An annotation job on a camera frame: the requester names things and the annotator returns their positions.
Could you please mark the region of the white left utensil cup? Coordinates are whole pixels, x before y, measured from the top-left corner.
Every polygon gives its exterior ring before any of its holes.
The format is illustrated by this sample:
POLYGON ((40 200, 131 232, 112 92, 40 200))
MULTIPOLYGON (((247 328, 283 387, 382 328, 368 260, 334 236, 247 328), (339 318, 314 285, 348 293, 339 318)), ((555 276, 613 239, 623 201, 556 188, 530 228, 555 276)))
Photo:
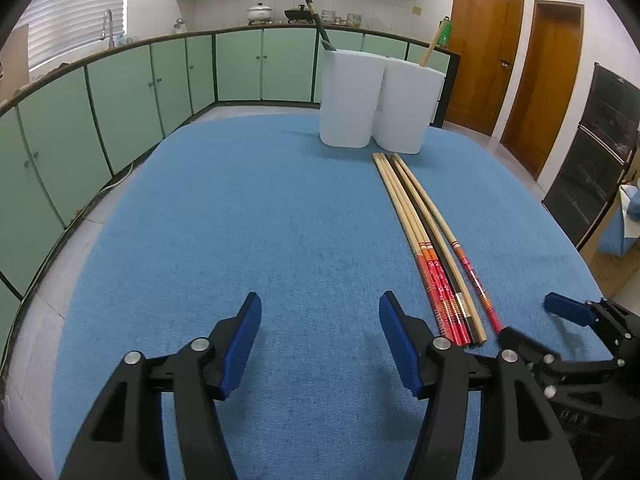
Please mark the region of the white left utensil cup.
POLYGON ((332 148, 364 148, 373 136, 374 114, 385 58, 352 50, 323 53, 320 140, 332 148))

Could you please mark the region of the brown wooden door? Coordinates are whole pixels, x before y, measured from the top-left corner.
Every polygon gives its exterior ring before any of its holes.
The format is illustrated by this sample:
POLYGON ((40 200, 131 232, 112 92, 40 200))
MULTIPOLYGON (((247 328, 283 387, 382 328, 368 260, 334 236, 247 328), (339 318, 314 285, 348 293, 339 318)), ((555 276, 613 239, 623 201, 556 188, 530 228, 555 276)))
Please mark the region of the brown wooden door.
POLYGON ((525 0, 454 0, 449 50, 460 56, 446 121, 490 136, 506 97, 525 0))
POLYGON ((577 77, 584 7, 537 0, 518 91, 501 144, 536 178, 544 169, 577 77))

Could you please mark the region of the blue cloth pile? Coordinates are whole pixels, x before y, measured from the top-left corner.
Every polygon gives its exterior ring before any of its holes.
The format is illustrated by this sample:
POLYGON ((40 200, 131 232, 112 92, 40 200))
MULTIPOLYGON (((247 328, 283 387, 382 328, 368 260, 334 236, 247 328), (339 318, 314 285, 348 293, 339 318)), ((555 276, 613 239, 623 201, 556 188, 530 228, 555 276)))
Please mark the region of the blue cloth pile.
POLYGON ((622 184, 618 189, 620 206, 604 230, 598 252, 623 257, 639 240, 640 193, 638 185, 622 184))

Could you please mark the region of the bamboo chopstick in cup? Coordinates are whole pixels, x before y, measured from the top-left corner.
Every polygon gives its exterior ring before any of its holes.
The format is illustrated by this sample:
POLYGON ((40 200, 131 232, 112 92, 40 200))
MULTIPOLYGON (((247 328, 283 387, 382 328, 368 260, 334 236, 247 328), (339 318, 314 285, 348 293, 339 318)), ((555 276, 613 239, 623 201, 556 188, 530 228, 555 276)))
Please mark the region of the bamboo chopstick in cup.
POLYGON ((438 40, 440 36, 442 36, 442 31, 444 30, 445 26, 446 26, 446 21, 442 20, 438 25, 438 29, 436 30, 431 43, 428 45, 426 51, 424 52, 424 55, 421 58, 421 61, 419 63, 421 67, 427 66, 428 60, 430 59, 433 51, 435 50, 435 47, 438 44, 438 40))

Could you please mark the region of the white utensil cup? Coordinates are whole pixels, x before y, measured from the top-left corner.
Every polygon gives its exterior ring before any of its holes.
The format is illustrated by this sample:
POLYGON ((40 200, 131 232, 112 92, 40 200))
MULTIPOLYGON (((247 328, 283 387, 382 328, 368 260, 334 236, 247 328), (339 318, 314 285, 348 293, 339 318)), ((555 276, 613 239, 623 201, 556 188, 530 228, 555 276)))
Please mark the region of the white utensil cup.
POLYGON ((418 154, 444 80, 431 67, 388 58, 374 116, 376 144, 388 152, 418 154))
POLYGON ((374 114, 385 58, 352 50, 323 53, 320 140, 332 148, 364 148, 373 136, 374 114))

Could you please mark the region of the green lower kitchen cabinets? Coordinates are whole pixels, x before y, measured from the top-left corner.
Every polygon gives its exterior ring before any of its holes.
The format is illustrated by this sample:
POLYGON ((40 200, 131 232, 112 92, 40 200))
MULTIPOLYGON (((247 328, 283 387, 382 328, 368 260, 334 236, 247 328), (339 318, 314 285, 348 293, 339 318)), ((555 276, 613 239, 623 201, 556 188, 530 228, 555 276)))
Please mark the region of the green lower kitchen cabinets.
POLYGON ((55 70, 1 107, 1 333, 64 232, 118 174, 215 106, 320 102, 308 25, 145 40, 55 70))

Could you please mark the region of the red-handled bamboo chopstick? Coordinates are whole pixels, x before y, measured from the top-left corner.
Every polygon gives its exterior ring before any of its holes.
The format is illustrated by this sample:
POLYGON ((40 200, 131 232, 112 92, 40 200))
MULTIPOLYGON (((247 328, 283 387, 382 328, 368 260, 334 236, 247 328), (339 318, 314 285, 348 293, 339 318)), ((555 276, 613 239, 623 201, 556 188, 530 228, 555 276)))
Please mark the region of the red-handled bamboo chopstick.
POLYGON ((448 321, 445 305, 442 302, 442 295, 436 287, 433 273, 427 265, 427 258, 425 258, 422 246, 420 245, 422 238, 416 227, 416 220, 414 220, 413 206, 409 203, 404 188, 398 181, 398 177, 396 177, 396 174, 390 169, 390 163, 386 157, 382 153, 374 153, 372 159, 376 168, 378 168, 378 173, 381 175, 387 193, 392 200, 397 217, 413 253, 413 258, 416 260, 416 266, 418 267, 423 286, 426 290, 428 301, 431 304, 439 333, 455 344, 458 344, 458 335, 454 330, 454 326, 448 321))
MULTIPOLYGON (((408 197, 409 203, 413 206, 413 203, 411 203, 411 200, 407 195, 407 193, 406 193, 406 196, 408 197)), ((469 333, 464 327, 464 324, 461 321, 460 316, 457 314, 457 310, 451 305, 449 295, 447 294, 445 287, 442 284, 442 280, 440 279, 439 260, 435 256, 435 252, 433 250, 431 240, 428 238, 428 235, 424 231, 424 227, 422 226, 422 223, 418 217, 418 214, 416 213, 416 208, 414 208, 414 206, 413 206, 413 210, 414 210, 414 220, 416 220, 416 227, 418 228, 418 232, 420 234, 420 237, 422 238, 422 242, 420 243, 420 245, 422 246, 422 250, 425 258, 427 258, 427 265, 432 271, 436 287, 439 293, 442 295, 442 302, 445 305, 448 321, 451 323, 452 326, 454 326, 454 330, 456 331, 459 338, 459 343, 456 345, 460 347, 464 347, 471 342, 469 333)))
POLYGON ((446 238, 447 245, 456 255, 460 266, 462 266, 462 269, 465 270, 465 273, 468 276, 470 283, 473 285, 477 297, 485 310, 485 314, 492 329, 496 334, 500 333, 500 330, 502 330, 502 324, 499 320, 494 305, 492 304, 485 287, 480 281, 480 277, 477 275, 474 266, 472 266, 471 261, 460 245, 457 237, 454 235, 454 232, 452 232, 452 229, 450 229, 450 226, 448 226, 447 221, 442 216, 435 203, 427 194, 425 188, 416 178, 409 166, 402 160, 402 158, 398 154, 393 154, 392 159, 394 165, 401 169, 401 172, 411 182, 411 187, 419 194, 420 202, 426 207, 431 215, 431 219, 434 220, 437 224, 437 232, 439 232, 440 235, 446 238))

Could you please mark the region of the green bottle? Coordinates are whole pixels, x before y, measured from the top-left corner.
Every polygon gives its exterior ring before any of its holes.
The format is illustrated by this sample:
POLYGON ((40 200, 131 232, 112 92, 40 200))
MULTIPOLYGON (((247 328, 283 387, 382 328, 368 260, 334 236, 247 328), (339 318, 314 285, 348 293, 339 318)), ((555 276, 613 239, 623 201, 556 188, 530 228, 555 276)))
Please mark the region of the green bottle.
POLYGON ((439 45, 439 47, 444 49, 447 49, 449 47, 451 29, 452 29, 452 26, 450 22, 450 17, 445 16, 439 23, 440 33, 437 40, 437 44, 439 45))

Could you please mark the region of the black wok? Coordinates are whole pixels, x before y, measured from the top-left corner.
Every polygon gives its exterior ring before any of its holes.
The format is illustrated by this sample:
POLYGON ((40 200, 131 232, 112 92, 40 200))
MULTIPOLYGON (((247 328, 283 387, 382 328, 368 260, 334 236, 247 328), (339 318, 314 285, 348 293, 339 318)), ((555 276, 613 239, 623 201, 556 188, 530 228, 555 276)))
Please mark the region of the black wok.
POLYGON ((286 9, 284 15, 288 24, 312 24, 314 22, 314 14, 306 4, 300 4, 294 9, 286 9))

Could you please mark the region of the black glass cabinet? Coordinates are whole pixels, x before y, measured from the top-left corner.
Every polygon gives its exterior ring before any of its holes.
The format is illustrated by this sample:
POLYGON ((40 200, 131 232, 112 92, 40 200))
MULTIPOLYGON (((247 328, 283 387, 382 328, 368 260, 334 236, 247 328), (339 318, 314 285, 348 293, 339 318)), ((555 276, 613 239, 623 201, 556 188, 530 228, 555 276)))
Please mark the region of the black glass cabinet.
POLYGON ((542 204, 577 248, 612 204, 636 150, 639 89, 597 63, 570 149, 542 204))

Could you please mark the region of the white window blind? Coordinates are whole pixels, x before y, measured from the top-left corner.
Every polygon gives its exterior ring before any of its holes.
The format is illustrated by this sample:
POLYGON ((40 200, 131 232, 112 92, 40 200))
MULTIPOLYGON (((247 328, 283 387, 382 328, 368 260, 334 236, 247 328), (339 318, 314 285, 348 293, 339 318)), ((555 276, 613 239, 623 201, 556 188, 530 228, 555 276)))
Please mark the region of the white window blind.
POLYGON ((114 37, 126 32, 127 0, 32 0, 17 24, 28 25, 28 66, 35 68, 100 40, 103 14, 111 9, 114 37))

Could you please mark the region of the black utensil in cup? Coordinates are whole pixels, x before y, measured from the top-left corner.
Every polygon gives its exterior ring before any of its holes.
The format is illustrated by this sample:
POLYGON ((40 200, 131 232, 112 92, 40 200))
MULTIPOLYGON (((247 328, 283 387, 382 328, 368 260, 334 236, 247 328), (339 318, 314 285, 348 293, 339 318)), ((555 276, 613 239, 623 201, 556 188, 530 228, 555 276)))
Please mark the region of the black utensil in cup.
POLYGON ((305 0, 305 2, 311 14, 311 17, 314 19, 314 24, 316 24, 316 27, 318 29, 323 49, 326 51, 335 51, 335 47, 333 44, 331 44, 331 40, 326 33, 326 30, 324 29, 322 19, 314 8, 314 2, 312 0, 305 0))

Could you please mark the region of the blue table mat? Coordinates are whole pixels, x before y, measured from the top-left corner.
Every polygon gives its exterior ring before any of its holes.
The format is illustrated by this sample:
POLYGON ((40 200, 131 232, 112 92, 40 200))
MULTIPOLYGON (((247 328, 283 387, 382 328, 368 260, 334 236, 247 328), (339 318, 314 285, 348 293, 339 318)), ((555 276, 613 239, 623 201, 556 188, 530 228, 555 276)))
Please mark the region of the blue table mat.
POLYGON ((174 353, 256 292, 262 324, 217 408, 239 477, 401 478, 425 406, 378 320, 388 291, 431 317, 370 148, 329 148, 311 115, 181 128, 129 178, 81 271, 52 388, 55 465, 127 352, 174 353))

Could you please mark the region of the white right utensil cup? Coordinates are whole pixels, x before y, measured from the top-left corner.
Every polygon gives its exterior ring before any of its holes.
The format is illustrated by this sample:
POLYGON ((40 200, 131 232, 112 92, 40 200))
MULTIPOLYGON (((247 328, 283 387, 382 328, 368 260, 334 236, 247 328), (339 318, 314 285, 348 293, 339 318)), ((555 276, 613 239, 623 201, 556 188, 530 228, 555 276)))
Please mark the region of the white right utensil cup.
POLYGON ((376 144, 388 152, 418 154, 444 80, 431 67, 388 58, 374 116, 376 144))

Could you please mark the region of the brown cardboard board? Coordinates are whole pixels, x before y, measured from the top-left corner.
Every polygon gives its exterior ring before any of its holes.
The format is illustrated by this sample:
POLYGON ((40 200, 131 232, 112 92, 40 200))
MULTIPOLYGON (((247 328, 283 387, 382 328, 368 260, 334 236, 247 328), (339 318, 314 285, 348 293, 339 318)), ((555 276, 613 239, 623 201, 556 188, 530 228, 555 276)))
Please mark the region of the brown cardboard board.
POLYGON ((0 102, 11 99, 28 83, 28 25, 25 24, 10 33, 1 50, 0 102))

